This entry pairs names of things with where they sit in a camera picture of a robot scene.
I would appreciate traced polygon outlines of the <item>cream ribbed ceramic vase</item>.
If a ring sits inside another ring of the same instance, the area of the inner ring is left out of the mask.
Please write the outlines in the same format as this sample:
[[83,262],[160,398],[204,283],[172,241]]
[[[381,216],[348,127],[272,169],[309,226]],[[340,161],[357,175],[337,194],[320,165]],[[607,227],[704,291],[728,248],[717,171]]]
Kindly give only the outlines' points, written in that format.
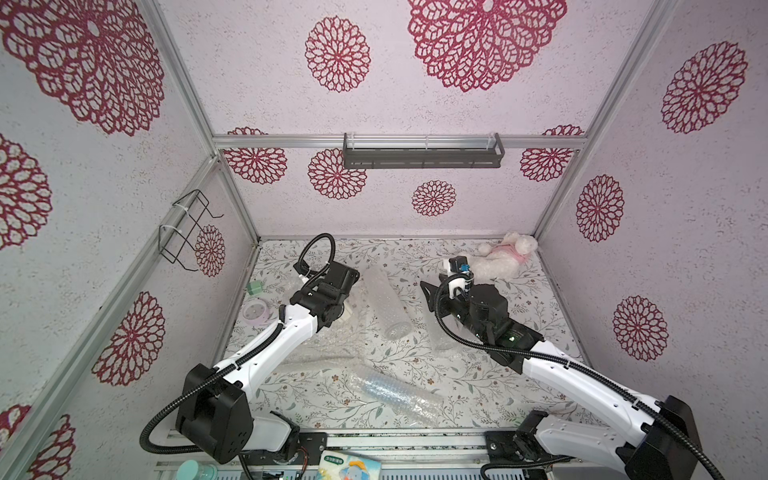
[[333,326],[346,325],[353,317],[353,309],[348,302],[344,302],[339,316],[334,320]]

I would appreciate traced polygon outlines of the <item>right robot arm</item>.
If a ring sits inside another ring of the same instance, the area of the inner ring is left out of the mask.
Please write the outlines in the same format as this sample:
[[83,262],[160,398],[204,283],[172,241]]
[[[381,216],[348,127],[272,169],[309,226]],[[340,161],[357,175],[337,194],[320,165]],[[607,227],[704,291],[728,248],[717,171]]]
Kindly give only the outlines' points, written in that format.
[[585,460],[630,479],[690,479],[702,448],[691,408],[670,396],[659,401],[634,392],[573,359],[537,331],[513,320],[506,299],[490,284],[459,275],[420,288],[437,325],[457,343],[543,383],[594,414],[601,426],[531,411],[511,432],[489,434],[497,443],[485,465],[538,469]]

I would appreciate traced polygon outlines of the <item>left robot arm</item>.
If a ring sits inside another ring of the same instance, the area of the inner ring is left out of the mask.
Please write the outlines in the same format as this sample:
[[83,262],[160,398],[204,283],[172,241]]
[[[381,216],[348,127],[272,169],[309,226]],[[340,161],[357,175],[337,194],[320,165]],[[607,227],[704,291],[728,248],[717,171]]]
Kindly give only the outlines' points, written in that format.
[[194,367],[185,378],[176,430],[220,464],[251,451],[292,459],[299,449],[298,425],[275,412],[253,414],[250,402],[295,349],[342,317],[359,278],[358,270],[331,262],[318,279],[306,280],[279,307],[278,319],[245,347],[212,368]]

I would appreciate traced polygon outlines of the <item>bubble wrapped item front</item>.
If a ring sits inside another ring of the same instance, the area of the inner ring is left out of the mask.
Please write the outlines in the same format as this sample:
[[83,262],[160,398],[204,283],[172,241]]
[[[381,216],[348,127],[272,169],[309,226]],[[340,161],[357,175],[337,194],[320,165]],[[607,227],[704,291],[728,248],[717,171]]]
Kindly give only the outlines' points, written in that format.
[[352,368],[349,383],[363,396],[386,405],[418,424],[437,426],[440,422],[443,399],[435,393],[367,366]]

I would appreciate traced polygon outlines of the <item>white pink plush toy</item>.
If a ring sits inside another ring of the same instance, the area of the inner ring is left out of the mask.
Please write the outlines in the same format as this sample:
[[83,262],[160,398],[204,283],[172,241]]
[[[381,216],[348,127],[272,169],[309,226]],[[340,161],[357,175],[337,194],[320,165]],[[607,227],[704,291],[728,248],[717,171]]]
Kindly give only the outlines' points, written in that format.
[[477,255],[468,256],[468,264],[477,282],[509,280],[517,277],[537,249],[533,236],[510,232],[497,244],[480,245]]

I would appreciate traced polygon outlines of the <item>lilac tape roll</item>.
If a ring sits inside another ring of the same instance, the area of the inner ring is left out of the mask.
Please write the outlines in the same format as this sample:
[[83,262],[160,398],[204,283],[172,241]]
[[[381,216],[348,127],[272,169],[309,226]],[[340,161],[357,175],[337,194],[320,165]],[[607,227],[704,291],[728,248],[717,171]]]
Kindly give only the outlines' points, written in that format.
[[259,298],[254,298],[245,302],[241,308],[240,317],[243,322],[254,326],[261,327],[267,325],[270,320],[270,307],[269,305]]

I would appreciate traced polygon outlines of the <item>green cube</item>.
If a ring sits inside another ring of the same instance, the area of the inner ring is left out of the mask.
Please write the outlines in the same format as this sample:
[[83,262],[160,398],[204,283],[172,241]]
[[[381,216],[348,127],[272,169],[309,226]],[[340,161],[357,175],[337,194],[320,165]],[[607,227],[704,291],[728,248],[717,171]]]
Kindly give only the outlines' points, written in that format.
[[249,296],[258,296],[263,292],[264,284],[260,280],[251,280],[246,285],[246,292]]

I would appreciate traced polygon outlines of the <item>tissue pack with cartoon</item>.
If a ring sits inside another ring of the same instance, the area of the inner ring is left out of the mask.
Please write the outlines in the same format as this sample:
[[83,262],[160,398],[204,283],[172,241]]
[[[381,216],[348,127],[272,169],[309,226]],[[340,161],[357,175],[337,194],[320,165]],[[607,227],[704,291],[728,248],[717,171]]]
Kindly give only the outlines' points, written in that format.
[[324,451],[320,457],[317,478],[321,480],[379,480],[379,461],[340,451]]

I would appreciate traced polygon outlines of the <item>teal bottle cap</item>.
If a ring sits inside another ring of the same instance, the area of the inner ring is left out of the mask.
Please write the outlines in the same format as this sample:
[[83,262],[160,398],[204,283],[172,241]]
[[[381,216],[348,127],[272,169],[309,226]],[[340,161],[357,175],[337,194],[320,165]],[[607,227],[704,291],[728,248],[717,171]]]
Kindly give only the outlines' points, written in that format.
[[176,480],[216,480],[218,469],[210,463],[186,460],[177,469]]

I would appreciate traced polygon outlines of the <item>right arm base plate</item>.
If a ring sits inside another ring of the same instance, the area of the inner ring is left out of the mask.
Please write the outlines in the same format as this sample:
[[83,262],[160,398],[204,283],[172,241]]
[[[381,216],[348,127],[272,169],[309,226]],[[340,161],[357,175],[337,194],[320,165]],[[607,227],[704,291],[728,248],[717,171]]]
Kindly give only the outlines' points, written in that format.
[[492,463],[550,465],[568,462],[571,457],[547,452],[531,432],[523,430],[493,430],[484,435]]

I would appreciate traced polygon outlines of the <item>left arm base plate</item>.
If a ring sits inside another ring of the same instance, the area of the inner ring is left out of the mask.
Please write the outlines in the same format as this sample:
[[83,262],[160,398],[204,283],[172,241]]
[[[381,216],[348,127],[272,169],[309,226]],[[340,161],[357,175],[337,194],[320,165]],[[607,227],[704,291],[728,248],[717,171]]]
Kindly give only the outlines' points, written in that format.
[[299,432],[289,436],[287,444],[277,452],[267,450],[246,450],[246,463],[249,466],[289,465],[310,467],[317,466],[322,453],[327,449],[326,432]]

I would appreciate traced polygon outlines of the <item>black wall shelf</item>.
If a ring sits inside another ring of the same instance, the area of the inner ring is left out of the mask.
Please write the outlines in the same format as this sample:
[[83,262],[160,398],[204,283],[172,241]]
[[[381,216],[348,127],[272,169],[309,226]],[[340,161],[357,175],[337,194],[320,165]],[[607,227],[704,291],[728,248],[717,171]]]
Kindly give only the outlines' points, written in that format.
[[342,159],[352,170],[498,169],[506,154],[501,138],[495,134],[482,148],[357,147],[344,135]]

